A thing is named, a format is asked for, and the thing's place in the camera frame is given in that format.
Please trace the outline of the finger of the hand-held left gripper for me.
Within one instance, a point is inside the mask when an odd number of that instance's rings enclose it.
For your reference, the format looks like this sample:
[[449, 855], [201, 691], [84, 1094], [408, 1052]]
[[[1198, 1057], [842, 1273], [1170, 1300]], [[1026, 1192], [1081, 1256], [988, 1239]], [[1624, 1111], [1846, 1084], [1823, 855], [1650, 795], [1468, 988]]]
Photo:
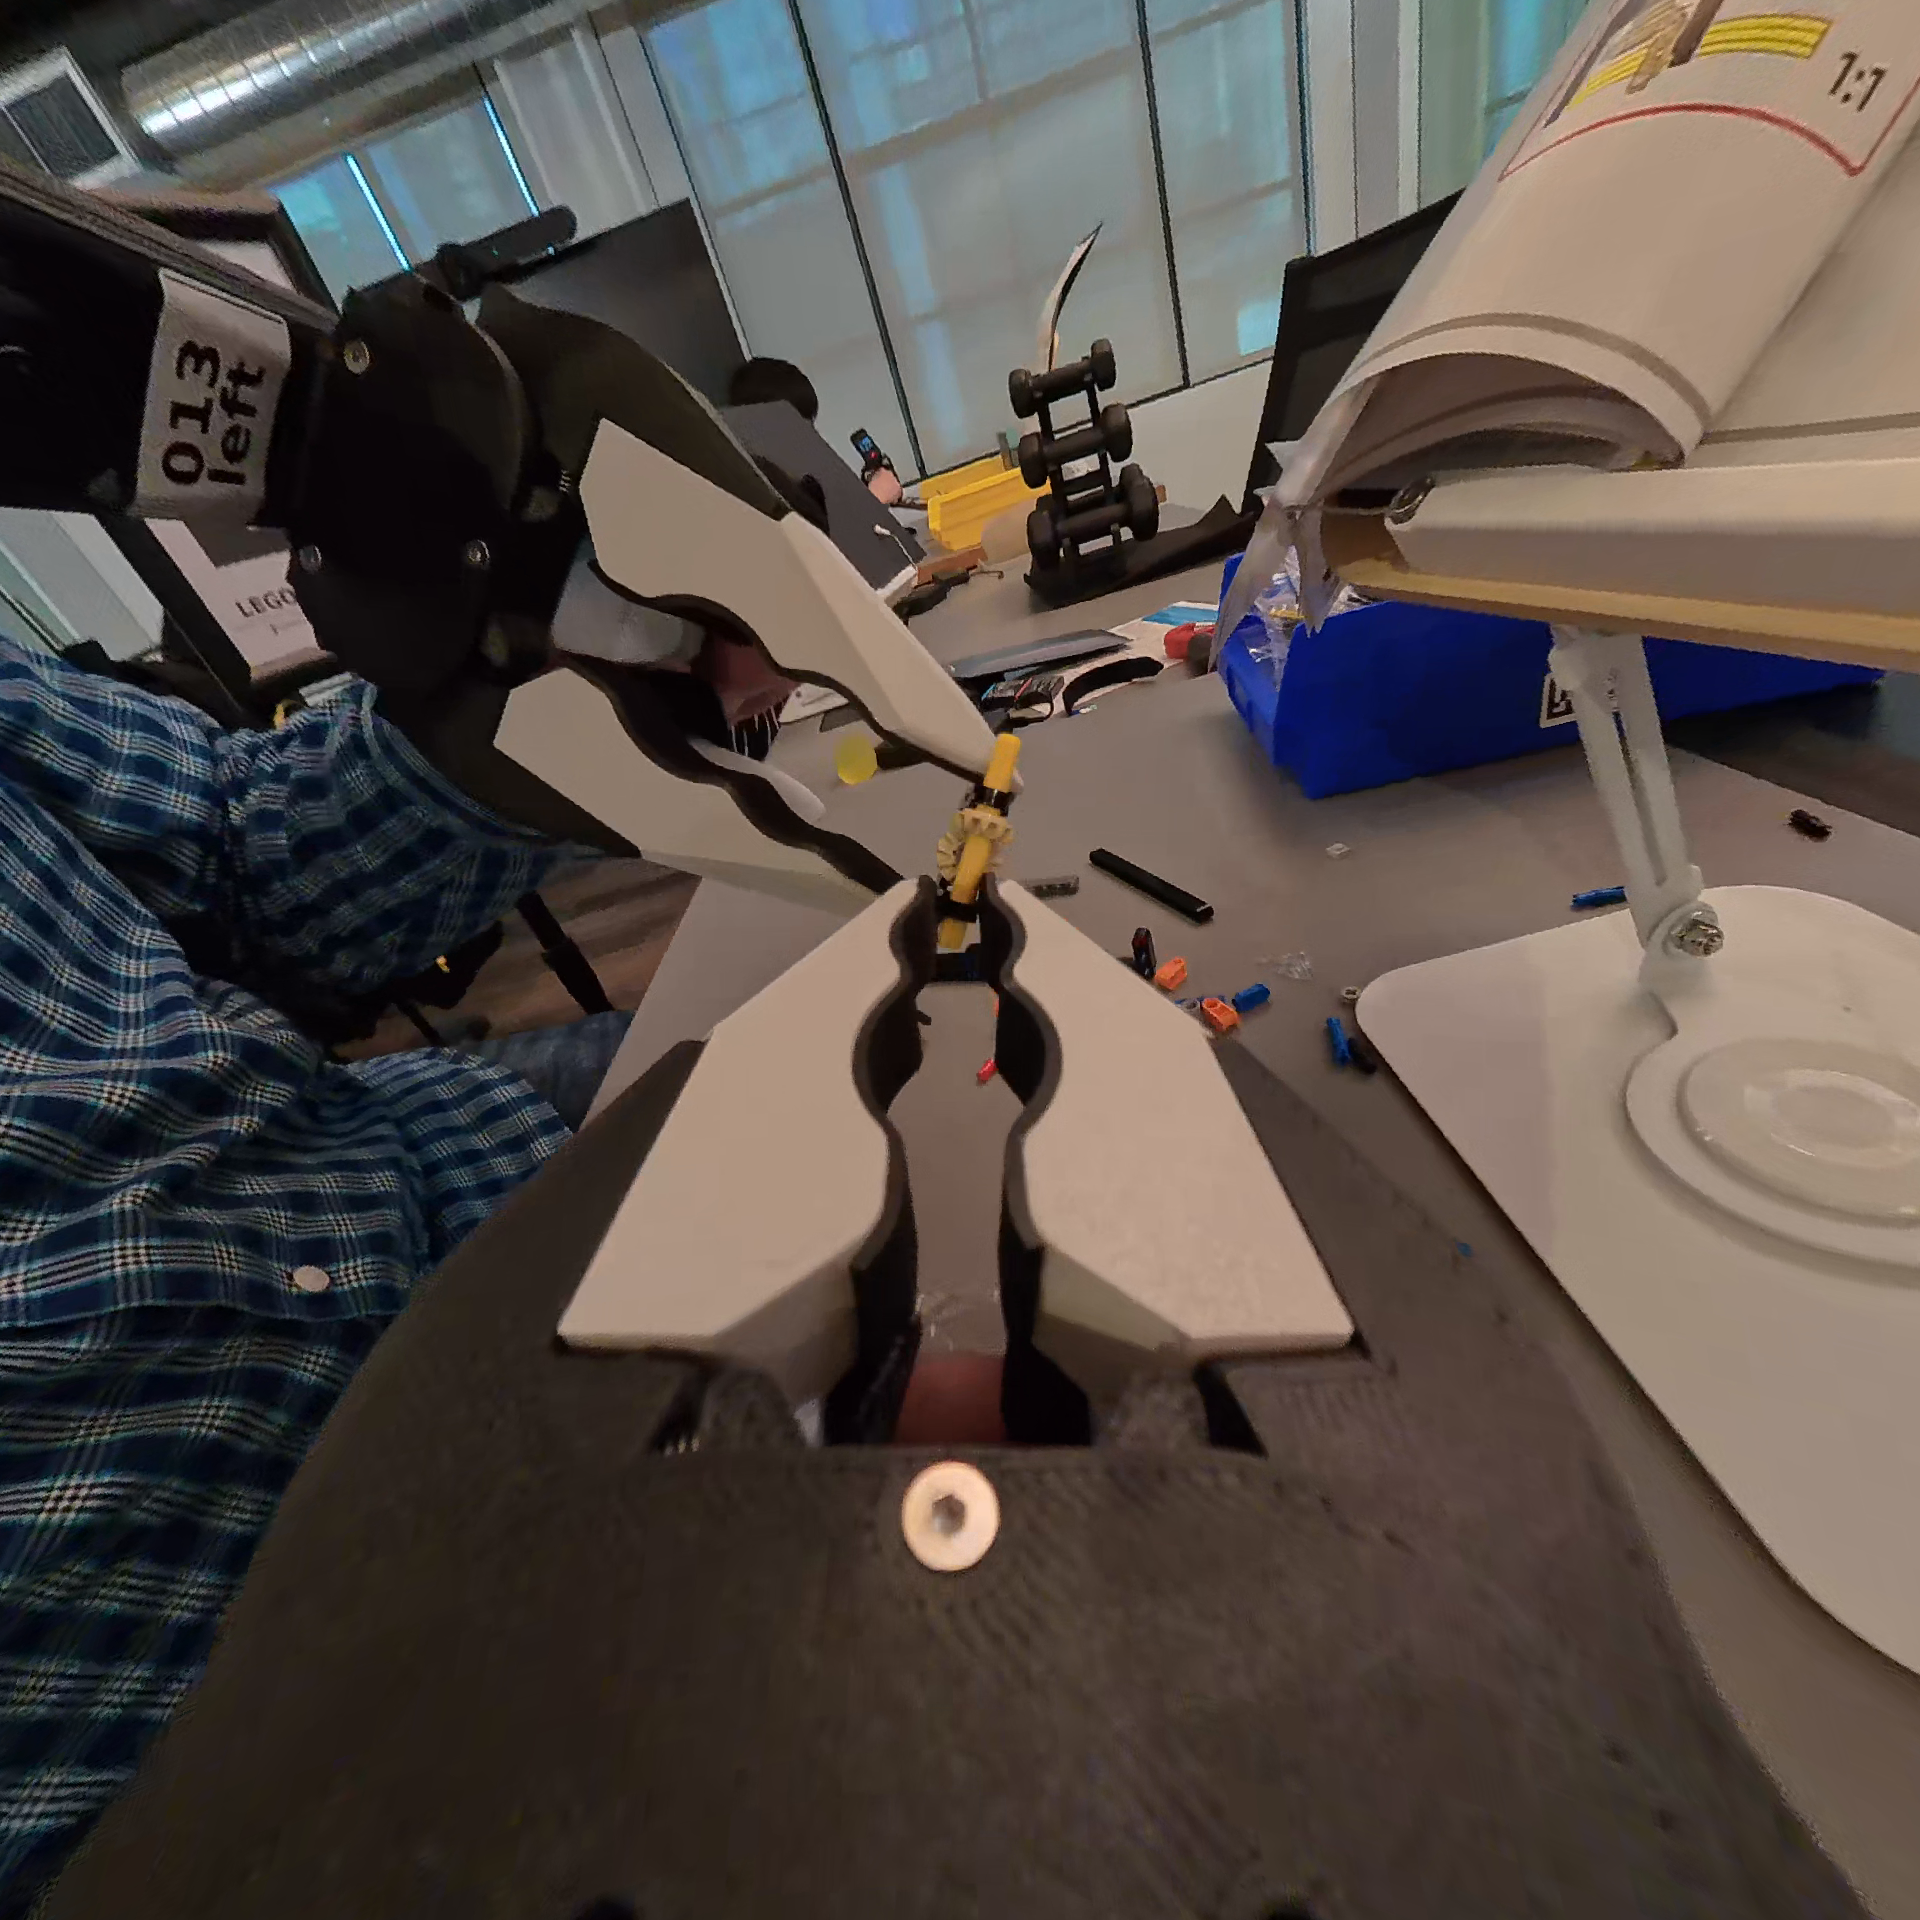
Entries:
[[600, 420], [580, 471], [592, 556], [641, 604], [752, 636], [787, 678], [838, 688], [890, 740], [984, 775], [995, 735], [852, 563], [781, 497], [756, 505]]
[[492, 745], [653, 867], [819, 910], [900, 882], [810, 786], [686, 732], [644, 672], [560, 663], [505, 696]]

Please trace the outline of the person's left forearm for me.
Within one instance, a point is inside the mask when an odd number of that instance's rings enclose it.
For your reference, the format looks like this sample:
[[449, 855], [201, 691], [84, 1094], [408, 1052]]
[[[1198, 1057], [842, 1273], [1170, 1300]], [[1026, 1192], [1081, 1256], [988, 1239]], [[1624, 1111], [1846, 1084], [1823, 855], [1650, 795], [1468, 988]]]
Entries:
[[225, 732], [3, 640], [3, 778], [157, 917], [352, 988], [421, 972], [579, 855], [458, 789], [370, 687]]

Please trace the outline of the black monitor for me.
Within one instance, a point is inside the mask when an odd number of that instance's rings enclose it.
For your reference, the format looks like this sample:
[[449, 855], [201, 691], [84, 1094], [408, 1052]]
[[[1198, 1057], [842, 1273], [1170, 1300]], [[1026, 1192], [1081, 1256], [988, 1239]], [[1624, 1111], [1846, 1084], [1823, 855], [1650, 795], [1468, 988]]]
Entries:
[[716, 409], [732, 404], [732, 379], [749, 351], [692, 198], [530, 262], [500, 285], [518, 302], [626, 334]]

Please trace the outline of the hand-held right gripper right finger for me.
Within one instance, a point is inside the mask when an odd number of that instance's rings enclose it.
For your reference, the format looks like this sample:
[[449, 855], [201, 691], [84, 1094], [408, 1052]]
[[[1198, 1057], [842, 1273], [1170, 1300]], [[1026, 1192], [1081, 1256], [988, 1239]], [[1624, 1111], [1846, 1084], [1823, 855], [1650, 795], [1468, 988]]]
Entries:
[[1355, 1318], [1218, 1049], [1014, 882], [988, 885], [1008, 1392], [1110, 1404], [1146, 1371], [1336, 1354]]

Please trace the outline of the clear plastic bag bundle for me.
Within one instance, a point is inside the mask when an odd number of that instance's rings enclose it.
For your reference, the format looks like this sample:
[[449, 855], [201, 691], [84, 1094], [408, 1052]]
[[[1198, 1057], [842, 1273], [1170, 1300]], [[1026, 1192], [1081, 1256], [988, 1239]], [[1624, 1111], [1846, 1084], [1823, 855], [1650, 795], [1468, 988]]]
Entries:
[[1327, 560], [1327, 526], [1331, 520], [1368, 520], [1380, 513], [1380, 499], [1285, 505], [1280, 486], [1258, 492], [1258, 523], [1236, 568], [1222, 581], [1211, 646], [1222, 646], [1253, 620], [1261, 631], [1266, 614], [1303, 620], [1318, 633], [1327, 620], [1374, 604], [1377, 594], [1345, 584]]

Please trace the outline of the yellow plastic bin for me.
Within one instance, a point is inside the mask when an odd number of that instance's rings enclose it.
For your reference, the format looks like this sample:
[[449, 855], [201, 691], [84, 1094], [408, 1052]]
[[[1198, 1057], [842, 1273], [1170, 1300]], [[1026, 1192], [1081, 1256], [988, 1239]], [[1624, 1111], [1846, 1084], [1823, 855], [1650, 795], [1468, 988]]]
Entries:
[[922, 480], [926, 536], [945, 553], [972, 550], [995, 515], [1013, 510], [1026, 520], [1040, 492], [1040, 486], [1029, 486], [1021, 471], [1006, 467], [995, 454], [929, 474]]

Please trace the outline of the scattered blue lego pins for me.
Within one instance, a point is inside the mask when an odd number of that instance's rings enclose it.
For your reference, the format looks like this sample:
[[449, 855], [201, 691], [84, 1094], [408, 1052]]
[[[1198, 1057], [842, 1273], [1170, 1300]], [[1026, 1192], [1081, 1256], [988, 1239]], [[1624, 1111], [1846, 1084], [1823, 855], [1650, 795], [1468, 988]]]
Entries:
[[[1576, 894], [1569, 894], [1569, 910], [1574, 916], [1587, 916], [1587, 910], [1611, 910], [1626, 904], [1626, 887], [1624, 885], [1606, 885], [1606, 887], [1583, 887]], [[1241, 1005], [1241, 1017], [1247, 1019], [1249, 1012], [1262, 1010], [1272, 996], [1272, 981], [1261, 977], [1258, 967], [1258, 981], [1231, 988], [1223, 1000], [1234, 1000]], [[1366, 1039], [1366, 1032], [1358, 1030], [1358, 1005], [1342, 1005], [1339, 1012], [1327, 1019], [1327, 1052], [1331, 1068], [1353, 1072], [1353, 1074], [1377, 1074], [1380, 1072], [1380, 1056], [1377, 1049]]]

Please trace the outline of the black dumbbell rack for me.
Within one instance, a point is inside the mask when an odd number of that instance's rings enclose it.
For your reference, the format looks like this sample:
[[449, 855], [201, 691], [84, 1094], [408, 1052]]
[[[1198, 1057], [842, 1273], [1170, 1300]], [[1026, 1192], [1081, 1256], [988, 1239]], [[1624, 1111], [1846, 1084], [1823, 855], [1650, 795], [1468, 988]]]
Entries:
[[1162, 490], [1134, 460], [1134, 420], [1114, 389], [1110, 341], [1095, 341], [1064, 366], [1006, 375], [1014, 420], [1026, 425], [1014, 467], [1031, 490], [1026, 578], [1052, 609], [1119, 584], [1158, 536]]

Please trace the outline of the blue plastic bin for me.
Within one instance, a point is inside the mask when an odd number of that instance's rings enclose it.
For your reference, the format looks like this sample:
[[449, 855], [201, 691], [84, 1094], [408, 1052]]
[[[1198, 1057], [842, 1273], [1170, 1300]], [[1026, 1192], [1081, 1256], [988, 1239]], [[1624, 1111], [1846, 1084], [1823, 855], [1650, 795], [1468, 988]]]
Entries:
[[1404, 601], [1280, 636], [1249, 612], [1218, 672], [1261, 754], [1327, 799], [1574, 745], [1550, 642], [1542, 620]]

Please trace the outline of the lego instruction booklet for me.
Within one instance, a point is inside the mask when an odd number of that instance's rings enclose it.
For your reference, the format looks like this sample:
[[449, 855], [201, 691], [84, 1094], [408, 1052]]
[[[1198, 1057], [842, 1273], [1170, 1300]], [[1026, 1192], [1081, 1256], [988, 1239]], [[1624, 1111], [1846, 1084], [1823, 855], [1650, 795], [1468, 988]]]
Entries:
[[1917, 138], [1917, 2], [1589, 2], [1269, 499], [1674, 467]]

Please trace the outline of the white book stand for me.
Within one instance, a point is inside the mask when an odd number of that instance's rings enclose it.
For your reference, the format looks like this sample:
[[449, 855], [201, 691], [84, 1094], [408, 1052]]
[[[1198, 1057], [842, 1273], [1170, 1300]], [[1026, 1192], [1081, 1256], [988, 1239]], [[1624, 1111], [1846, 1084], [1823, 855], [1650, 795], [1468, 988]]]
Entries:
[[[1555, 631], [1626, 907], [1380, 972], [1358, 1022], [1746, 1528], [1917, 1670], [1917, 933], [1820, 892], [1704, 887], [1647, 636], [1917, 666], [1917, 465], [1836, 467], [1824, 532], [1746, 499], [1603, 526], [1606, 474], [1327, 532], [1392, 598]], [[1718, 581], [1642, 573], [1679, 536]]]

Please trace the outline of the long black lego beam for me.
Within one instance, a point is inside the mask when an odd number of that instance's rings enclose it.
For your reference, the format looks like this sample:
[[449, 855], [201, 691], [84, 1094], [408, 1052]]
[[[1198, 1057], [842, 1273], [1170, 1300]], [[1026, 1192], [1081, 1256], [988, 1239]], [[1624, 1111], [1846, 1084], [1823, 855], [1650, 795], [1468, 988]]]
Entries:
[[1211, 902], [1188, 892], [1184, 885], [1155, 875], [1149, 868], [1142, 868], [1138, 862], [1110, 852], [1110, 850], [1091, 850], [1086, 852], [1091, 868], [1117, 877], [1119, 885], [1126, 885], [1128, 892], [1137, 892], [1138, 897], [1149, 897], [1155, 904], [1162, 904], [1167, 910], [1177, 916], [1188, 924], [1211, 924]]

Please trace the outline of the blue plaid shirt person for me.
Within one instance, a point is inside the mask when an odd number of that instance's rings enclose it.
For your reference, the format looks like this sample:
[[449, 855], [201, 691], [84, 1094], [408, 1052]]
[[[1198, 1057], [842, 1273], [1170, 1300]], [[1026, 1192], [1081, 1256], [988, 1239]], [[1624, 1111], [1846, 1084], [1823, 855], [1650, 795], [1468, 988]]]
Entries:
[[413, 1287], [564, 1139], [492, 1061], [331, 1061], [68, 832], [6, 832], [3, 1918], [199, 1679]]

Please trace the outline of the yellow axle gear lego assembly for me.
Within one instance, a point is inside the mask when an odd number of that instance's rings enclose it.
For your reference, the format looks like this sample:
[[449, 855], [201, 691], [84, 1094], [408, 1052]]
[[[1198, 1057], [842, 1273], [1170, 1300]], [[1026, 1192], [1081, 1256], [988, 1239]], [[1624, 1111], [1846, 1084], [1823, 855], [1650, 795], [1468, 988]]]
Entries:
[[995, 867], [1013, 844], [1008, 812], [1017, 795], [1017, 754], [1021, 735], [999, 732], [986, 772], [972, 781], [935, 850], [935, 954], [941, 960], [958, 958], [972, 943], [986, 877], [995, 875]]

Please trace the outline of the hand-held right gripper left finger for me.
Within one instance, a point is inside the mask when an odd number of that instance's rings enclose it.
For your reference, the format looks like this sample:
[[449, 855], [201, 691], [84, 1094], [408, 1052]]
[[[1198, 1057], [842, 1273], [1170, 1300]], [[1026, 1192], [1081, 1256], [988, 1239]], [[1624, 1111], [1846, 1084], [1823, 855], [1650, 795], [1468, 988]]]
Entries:
[[917, 1220], [888, 1111], [922, 1068], [935, 922], [935, 877], [905, 877], [686, 1052], [564, 1348], [725, 1361], [790, 1401], [912, 1367]]

